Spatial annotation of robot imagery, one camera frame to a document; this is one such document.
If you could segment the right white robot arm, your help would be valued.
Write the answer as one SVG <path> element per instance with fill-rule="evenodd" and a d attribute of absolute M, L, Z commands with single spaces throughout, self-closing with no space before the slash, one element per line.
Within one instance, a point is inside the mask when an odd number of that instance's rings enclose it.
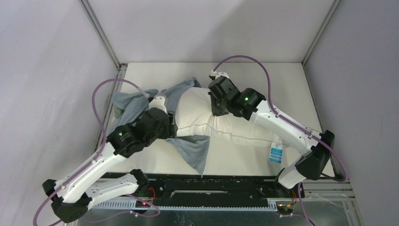
<path fill-rule="evenodd" d="M 284 168 L 274 183 L 274 192 L 285 197 L 305 179 L 318 180 L 331 157 L 334 134 L 306 128 L 285 114 L 258 91 L 239 91 L 225 73 L 210 75 L 208 85 L 212 114 L 232 114 L 271 130 L 300 154 L 296 162 Z"/>

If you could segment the white pillow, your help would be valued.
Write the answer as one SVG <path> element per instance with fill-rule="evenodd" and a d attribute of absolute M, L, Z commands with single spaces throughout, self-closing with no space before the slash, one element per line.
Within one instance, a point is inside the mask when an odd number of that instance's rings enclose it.
<path fill-rule="evenodd" d="M 177 104 L 177 135 L 208 136 L 236 145 L 269 147 L 272 143 L 288 146 L 288 142 L 277 136 L 270 129 L 259 124 L 235 117 L 232 114 L 213 116 L 208 89 L 189 88 Z"/>

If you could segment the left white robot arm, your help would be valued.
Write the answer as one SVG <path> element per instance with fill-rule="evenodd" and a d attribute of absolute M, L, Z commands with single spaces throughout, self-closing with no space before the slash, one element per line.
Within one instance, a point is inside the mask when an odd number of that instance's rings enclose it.
<path fill-rule="evenodd" d="M 60 180 L 48 179 L 42 187 L 52 203 L 54 214 L 64 223 L 73 222 L 101 202 L 121 195 L 143 196 L 149 190 L 148 178 L 140 169 L 112 181 L 96 184 L 109 169 L 150 146 L 157 139 L 176 136 L 174 113 L 167 111 L 167 98 L 156 95 L 134 122 L 118 126 L 90 158 L 72 174 Z"/>

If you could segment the grey-blue pillowcase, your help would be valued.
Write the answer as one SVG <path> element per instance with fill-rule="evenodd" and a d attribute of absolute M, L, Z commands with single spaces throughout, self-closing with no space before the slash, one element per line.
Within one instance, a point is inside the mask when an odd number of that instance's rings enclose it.
<path fill-rule="evenodd" d="M 111 134 L 118 126 L 133 123 L 141 118 L 146 110 L 151 107 L 159 107 L 165 112 L 178 113 L 177 107 L 184 93 L 190 88 L 201 88 L 195 77 L 183 80 L 168 89 L 148 89 L 143 92 L 132 94 L 114 92 L 112 103 L 116 122 L 109 127 L 107 135 Z M 199 174 L 203 174 L 207 161 L 210 137 L 204 135 L 179 135 L 176 138 L 167 138 L 166 142 L 171 144 L 182 159 Z"/>

